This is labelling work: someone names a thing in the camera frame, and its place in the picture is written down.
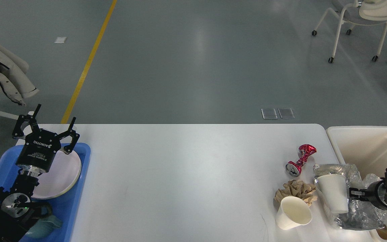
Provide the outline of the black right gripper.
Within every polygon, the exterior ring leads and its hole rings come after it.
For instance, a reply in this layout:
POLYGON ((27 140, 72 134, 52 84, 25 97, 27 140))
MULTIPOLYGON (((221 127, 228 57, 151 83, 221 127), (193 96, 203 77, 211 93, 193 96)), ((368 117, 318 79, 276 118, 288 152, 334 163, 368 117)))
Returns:
POLYGON ((376 181, 368 186, 368 189, 349 188, 349 198, 363 202, 371 202, 376 208, 387 210, 385 203, 384 181, 376 181))

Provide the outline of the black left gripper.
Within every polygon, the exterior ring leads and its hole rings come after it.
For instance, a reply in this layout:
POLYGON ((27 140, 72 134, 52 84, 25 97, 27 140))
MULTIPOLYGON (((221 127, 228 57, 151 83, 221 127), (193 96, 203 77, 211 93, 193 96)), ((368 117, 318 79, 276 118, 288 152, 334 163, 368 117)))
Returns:
POLYGON ((73 128, 76 117, 73 117, 69 128, 63 133, 57 134, 48 130, 40 129, 36 116, 42 104, 38 104, 33 114, 19 115, 12 132, 13 139, 24 139, 23 124, 30 126, 32 133, 26 136, 26 144, 17 158, 16 165, 19 167, 32 166, 40 170, 40 173, 49 172, 57 151, 60 149, 65 154, 73 152, 77 141, 80 138, 73 128), (71 142, 61 148, 60 141, 71 137, 71 142))

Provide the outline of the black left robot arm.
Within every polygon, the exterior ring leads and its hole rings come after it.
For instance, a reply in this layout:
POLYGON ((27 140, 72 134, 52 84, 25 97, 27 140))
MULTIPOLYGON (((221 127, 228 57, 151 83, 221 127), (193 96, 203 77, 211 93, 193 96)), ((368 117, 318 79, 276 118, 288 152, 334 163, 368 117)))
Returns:
POLYGON ((19 171, 12 187, 9 191, 0 187, 0 242, 18 242, 40 219, 53 214, 48 202, 31 199, 38 176, 49 172, 58 151, 72 153, 80 138, 73 129, 75 117, 60 134, 40 128, 36 120, 40 107, 32 115, 20 115, 12 132, 14 139, 23 139, 25 144, 16 161, 19 171))

